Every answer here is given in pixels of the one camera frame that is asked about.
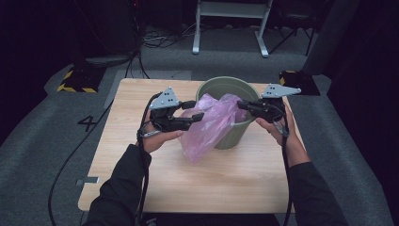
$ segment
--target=green bucket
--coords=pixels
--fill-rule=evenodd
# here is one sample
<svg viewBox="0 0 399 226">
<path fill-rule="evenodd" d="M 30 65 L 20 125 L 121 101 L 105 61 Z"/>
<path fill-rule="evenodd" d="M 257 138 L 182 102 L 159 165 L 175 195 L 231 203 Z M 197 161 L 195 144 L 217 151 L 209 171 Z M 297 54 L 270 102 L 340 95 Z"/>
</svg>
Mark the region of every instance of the green bucket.
<svg viewBox="0 0 399 226">
<path fill-rule="evenodd" d="M 247 101 L 256 101 L 260 97 L 258 91 L 249 83 L 228 76 L 215 77 L 202 83 L 197 91 L 196 100 L 198 101 L 205 93 L 217 100 L 227 93 L 237 95 Z M 229 133 L 215 145 L 215 148 L 225 150 L 236 146 L 253 121 L 255 118 L 247 113 L 246 120 L 235 123 Z"/>
</svg>

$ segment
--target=black cable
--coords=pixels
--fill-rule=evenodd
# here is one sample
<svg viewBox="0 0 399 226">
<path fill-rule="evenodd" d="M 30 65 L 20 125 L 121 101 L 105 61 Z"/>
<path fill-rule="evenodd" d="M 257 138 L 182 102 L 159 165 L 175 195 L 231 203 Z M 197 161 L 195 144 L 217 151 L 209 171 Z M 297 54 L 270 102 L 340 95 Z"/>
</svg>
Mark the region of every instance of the black cable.
<svg viewBox="0 0 399 226">
<path fill-rule="evenodd" d="M 161 36 L 158 31 L 147 31 L 146 35 L 144 36 L 144 39 L 143 39 L 143 45 L 148 48 L 167 48 L 170 45 L 175 44 L 179 40 L 183 40 L 183 39 L 187 38 L 188 36 L 194 35 L 194 33 L 189 34 L 189 35 L 185 35 L 184 33 L 189 31 L 191 28 L 193 28 L 195 24 L 196 23 L 193 23 L 190 26 L 188 26 L 183 31 L 181 37 L 177 37 L 176 35 L 173 35 L 173 34 Z M 156 41 L 156 40 L 159 41 L 157 44 L 149 43 L 150 41 Z"/>
<path fill-rule="evenodd" d="M 130 75 L 132 76 L 132 78 L 135 78 L 133 76 L 133 72 L 132 72 L 133 67 L 130 67 Z"/>
<path fill-rule="evenodd" d="M 85 215 L 85 211 L 82 211 L 82 216 L 80 216 L 79 226 L 82 225 L 84 215 Z"/>
<path fill-rule="evenodd" d="M 137 56 L 138 56 L 138 62 L 140 64 L 141 71 L 144 73 L 144 75 L 146 75 L 146 77 L 148 79 L 150 79 L 150 77 L 147 75 L 146 71 L 144 70 L 143 62 L 141 61 L 141 50 L 138 51 Z"/>
<path fill-rule="evenodd" d="M 152 101 L 156 98 L 158 98 L 160 95 L 162 94 L 162 92 L 159 92 L 155 95 L 153 95 L 149 102 L 147 103 L 147 106 L 144 110 L 144 114 L 143 114 L 143 118 L 141 119 L 141 123 L 140 123 L 140 127 L 137 130 L 137 143 L 138 143 L 138 148 L 140 150 L 140 155 L 141 155 L 141 160 L 143 162 L 143 167 L 144 167 L 144 185 L 143 185 L 143 191 L 141 192 L 141 199 L 140 199 L 140 205 L 138 206 L 138 215 L 137 215 L 137 220 L 141 221 L 141 217 L 143 214 L 143 208 L 144 208 L 144 202 L 146 200 L 146 195 L 147 195 L 147 189 L 149 186 L 149 177 L 150 177 L 150 172 L 149 172 L 149 167 L 150 164 L 147 162 L 147 159 L 145 157 L 145 150 L 144 150 L 144 143 L 143 143 L 143 136 L 141 135 L 141 130 L 144 128 L 145 126 L 145 120 L 150 108 L 150 104 L 152 103 Z"/>
<path fill-rule="evenodd" d="M 77 3 L 77 1 L 76 1 L 76 0 L 73 0 L 73 2 L 74 2 L 74 4 L 76 5 L 76 7 L 78 8 L 79 12 L 82 14 L 83 18 L 85 19 L 85 22 L 86 22 L 86 24 L 88 25 L 88 28 L 90 29 L 91 33 L 94 35 L 94 37 L 96 38 L 96 40 L 97 40 L 106 50 L 108 50 L 110 53 L 113 53 L 113 54 L 127 54 L 127 55 L 130 55 L 130 54 L 132 53 L 132 52 L 127 52 L 127 53 L 126 53 L 126 52 L 125 52 L 125 53 L 118 52 L 118 51 L 115 51 L 115 50 L 109 48 L 108 46 L 106 46 L 106 45 L 104 44 L 104 42 L 100 39 L 100 37 L 98 37 L 98 35 L 97 35 L 96 32 L 94 31 L 93 26 L 92 26 L 91 23 L 88 21 L 88 17 L 86 16 L 86 14 L 85 14 L 85 12 L 82 10 L 82 8 L 79 6 L 79 4 Z"/>
<path fill-rule="evenodd" d="M 135 57 L 135 54 L 131 54 L 127 56 L 126 58 L 123 59 L 116 59 L 116 60 L 111 60 L 111 61 L 106 61 L 106 62 L 93 62 L 89 61 L 88 63 L 93 66 L 93 68 L 110 68 L 110 67 L 115 67 L 120 64 L 124 64 L 131 60 L 133 57 Z"/>
<path fill-rule="evenodd" d="M 130 62 L 129 62 L 129 64 L 127 65 L 125 78 L 127 77 L 127 73 L 129 72 L 129 67 L 132 65 L 133 59 L 134 58 L 132 57 Z M 67 159 L 62 164 L 61 168 L 59 169 L 59 171 L 58 171 L 58 173 L 56 175 L 56 178 L 53 181 L 53 184 L 52 184 L 51 189 L 50 189 L 49 197 L 48 197 L 48 200 L 47 200 L 47 208 L 48 208 L 48 212 L 49 212 L 49 217 L 50 217 L 50 220 L 51 220 L 53 226 L 56 226 L 56 220 L 54 219 L 53 208 L 52 208 L 52 198 L 53 198 L 54 188 L 56 187 L 56 182 L 58 181 L 58 178 L 61 175 L 61 172 L 64 170 L 65 166 L 68 164 L 70 159 L 73 157 L 73 155 L 76 153 L 76 151 L 80 148 L 80 146 L 82 146 L 82 144 L 86 141 L 88 136 L 90 136 L 90 134 L 93 132 L 93 130 L 97 127 L 97 125 L 103 119 L 105 113 L 111 108 L 111 105 L 113 103 L 114 103 L 114 100 L 112 100 L 112 102 L 108 105 L 106 110 L 103 112 L 103 114 L 97 120 L 97 122 L 93 125 L 93 127 L 90 129 L 90 131 L 88 131 L 88 133 L 85 135 L 85 137 L 83 137 L 83 139 L 79 142 L 79 144 L 73 149 L 71 154 L 67 157 Z"/>
<path fill-rule="evenodd" d="M 284 118 L 285 122 L 285 131 L 287 132 L 287 135 L 289 135 L 290 130 L 288 127 L 288 121 L 287 121 L 287 115 L 284 114 L 282 116 Z M 291 208 L 293 206 L 293 201 L 291 200 L 291 194 L 290 194 L 290 174 L 289 174 L 289 165 L 288 165 L 288 157 L 287 157 L 287 136 L 282 136 L 282 142 L 281 142 L 281 151 L 282 151 L 282 160 L 284 162 L 284 168 L 285 168 L 285 174 L 287 176 L 287 182 L 288 182 L 288 204 L 287 204 L 287 211 L 285 213 L 285 219 L 283 226 L 288 225 L 288 220 L 290 219 L 291 216 Z"/>
</svg>

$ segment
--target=plastic bag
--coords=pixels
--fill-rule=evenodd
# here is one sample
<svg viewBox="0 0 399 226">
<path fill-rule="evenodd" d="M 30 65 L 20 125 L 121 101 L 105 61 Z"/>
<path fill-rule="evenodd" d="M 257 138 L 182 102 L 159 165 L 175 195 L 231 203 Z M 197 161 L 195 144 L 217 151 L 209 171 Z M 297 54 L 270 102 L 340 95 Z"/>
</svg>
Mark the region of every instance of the plastic bag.
<svg viewBox="0 0 399 226">
<path fill-rule="evenodd" d="M 193 163 L 229 133 L 235 122 L 244 121 L 246 110 L 239 109 L 237 101 L 241 99 L 232 94 L 225 94 L 220 100 L 204 94 L 196 106 L 186 109 L 183 118 L 204 112 L 202 121 L 192 123 L 190 129 L 179 138 L 184 154 Z"/>
</svg>

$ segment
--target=hand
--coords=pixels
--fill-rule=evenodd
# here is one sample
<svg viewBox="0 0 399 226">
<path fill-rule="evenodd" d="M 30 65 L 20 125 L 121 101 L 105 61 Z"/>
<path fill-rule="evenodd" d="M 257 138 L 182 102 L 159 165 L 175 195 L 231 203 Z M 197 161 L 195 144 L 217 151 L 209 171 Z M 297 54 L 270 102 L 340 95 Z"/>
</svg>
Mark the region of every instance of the hand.
<svg viewBox="0 0 399 226">
<path fill-rule="evenodd" d="M 290 130 L 290 136 L 296 136 L 295 133 L 295 122 L 294 122 L 294 117 L 293 117 L 293 112 L 290 110 L 290 108 L 285 105 L 285 112 L 287 114 L 287 122 L 288 122 L 288 128 Z M 276 128 L 276 125 L 273 123 L 269 123 L 266 120 L 262 118 L 257 118 L 256 122 L 261 125 L 262 128 L 266 129 L 269 134 L 272 135 L 272 137 L 277 141 L 279 145 L 282 143 L 282 134 L 279 132 L 279 130 Z M 285 127 L 285 120 L 281 119 L 278 121 L 278 124 L 281 125 L 282 127 Z"/>
<path fill-rule="evenodd" d="M 150 111 L 148 112 L 146 116 L 145 121 L 150 120 Z M 156 131 L 155 127 L 153 127 L 152 123 L 148 123 L 147 126 L 145 127 L 146 133 Z M 144 144 L 144 150 L 147 153 L 152 153 L 153 151 L 158 150 L 166 141 L 175 139 L 177 137 L 180 137 L 183 134 L 183 131 L 178 130 L 178 131 L 173 131 L 173 132 L 168 132 L 168 133 L 159 133 L 156 135 L 152 135 L 150 137 L 144 137 L 143 138 L 143 144 Z"/>
</svg>

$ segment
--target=black jacket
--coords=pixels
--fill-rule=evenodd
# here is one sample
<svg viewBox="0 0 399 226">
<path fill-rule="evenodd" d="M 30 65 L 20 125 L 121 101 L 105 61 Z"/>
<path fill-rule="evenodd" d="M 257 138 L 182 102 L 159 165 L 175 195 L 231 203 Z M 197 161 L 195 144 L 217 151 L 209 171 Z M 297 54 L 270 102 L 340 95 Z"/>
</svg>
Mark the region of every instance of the black jacket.
<svg viewBox="0 0 399 226">
<path fill-rule="evenodd" d="M 135 225 L 144 177 L 144 156 L 151 156 L 129 145 L 123 157 L 90 206 L 84 225 Z M 290 192 L 298 225 L 347 225 L 327 183 L 313 166 L 303 163 L 290 168 Z"/>
</svg>

